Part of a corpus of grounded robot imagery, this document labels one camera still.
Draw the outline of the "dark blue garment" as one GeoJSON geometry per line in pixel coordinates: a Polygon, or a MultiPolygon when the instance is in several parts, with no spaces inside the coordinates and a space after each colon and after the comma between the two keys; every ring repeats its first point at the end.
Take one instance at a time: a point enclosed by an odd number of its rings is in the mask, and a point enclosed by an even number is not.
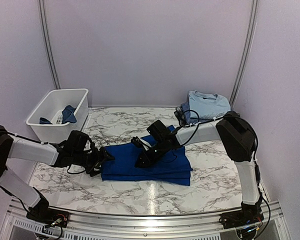
{"type": "Polygon", "coordinates": [[[163,181],[181,186],[191,184],[191,164],[185,148],[167,152],[154,165],[147,168],[135,167],[142,149],[133,143],[107,146],[106,151],[114,160],[102,164],[103,181],[163,181]]]}

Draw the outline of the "blue checked shirt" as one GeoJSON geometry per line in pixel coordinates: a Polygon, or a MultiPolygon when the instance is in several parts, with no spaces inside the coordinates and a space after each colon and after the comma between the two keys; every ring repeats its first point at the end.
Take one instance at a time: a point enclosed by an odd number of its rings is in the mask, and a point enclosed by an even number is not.
{"type": "Polygon", "coordinates": [[[197,123],[207,123],[210,120],[204,118],[191,118],[190,104],[188,102],[184,102],[181,105],[177,106],[174,111],[174,115],[177,118],[179,125],[182,127],[195,125],[197,123]]]}

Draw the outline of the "light blue garment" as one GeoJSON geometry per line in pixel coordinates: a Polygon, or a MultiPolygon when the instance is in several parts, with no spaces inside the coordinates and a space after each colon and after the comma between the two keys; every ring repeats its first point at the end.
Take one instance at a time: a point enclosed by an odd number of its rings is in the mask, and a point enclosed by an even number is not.
{"type": "Polygon", "coordinates": [[[201,93],[191,90],[188,93],[188,103],[192,119],[210,120],[224,116],[231,110],[228,99],[217,93],[201,93]]]}

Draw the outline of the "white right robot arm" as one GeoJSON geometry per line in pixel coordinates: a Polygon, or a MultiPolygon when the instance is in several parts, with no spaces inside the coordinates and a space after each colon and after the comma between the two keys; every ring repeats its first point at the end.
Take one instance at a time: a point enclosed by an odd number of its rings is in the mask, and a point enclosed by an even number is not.
{"type": "Polygon", "coordinates": [[[235,111],[224,116],[200,122],[193,126],[178,126],[174,130],[157,120],[147,128],[155,143],[133,137],[131,143],[141,148],[135,167],[148,168],[158,162],[167,152],[188,145],[209,141],[221,141],[227,156],[237,168],[245,206],[238,212],[237,219],[248,224],[257,216],[255,206],[262,198],[259,189],[260,176],[256,170],[257,135],[252,126],[235,111]]]}

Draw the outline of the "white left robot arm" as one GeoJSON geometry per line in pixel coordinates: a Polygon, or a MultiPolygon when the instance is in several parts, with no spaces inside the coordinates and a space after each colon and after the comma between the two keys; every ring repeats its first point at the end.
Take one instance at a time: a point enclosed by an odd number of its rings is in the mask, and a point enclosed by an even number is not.
{"type": "Polygon", "coordinates": [[[38,163],[52,168],[79,166],[94,177],[106,161],[114,160],[105,147],[97,148],[84,132],[73,130],[60,143],[42,142],[9,132],[0,125],[0,188],[27,206],[30,216],[48,223],[53,219],[49,201],[30,186],[30,168],[38,163]]]}

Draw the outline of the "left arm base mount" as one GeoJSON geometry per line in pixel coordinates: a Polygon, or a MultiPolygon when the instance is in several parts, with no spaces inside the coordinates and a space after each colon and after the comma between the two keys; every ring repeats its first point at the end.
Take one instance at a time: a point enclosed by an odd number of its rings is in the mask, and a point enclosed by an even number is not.
{"type": "Polygon", "coordinates": [[[28,207],[26,217],[40,223],[44,223],[49,227],[59,226],[66,228],[69,221],[70,213],[49,207],[48,200],[39,193],[39,201],[34,207],[28,207]]]}

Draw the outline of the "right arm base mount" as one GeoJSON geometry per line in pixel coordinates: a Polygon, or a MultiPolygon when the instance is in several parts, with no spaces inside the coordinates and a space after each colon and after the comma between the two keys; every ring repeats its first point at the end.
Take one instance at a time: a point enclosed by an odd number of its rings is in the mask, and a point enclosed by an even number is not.
{"type": "Polygon", "coordinates": [[[224,229],[260,223],[263,220],[264,216],[259,202],[254,205],[242,202],[240,210],[222,213],[219,218],[219,222],[223,225],[224,229]]]}

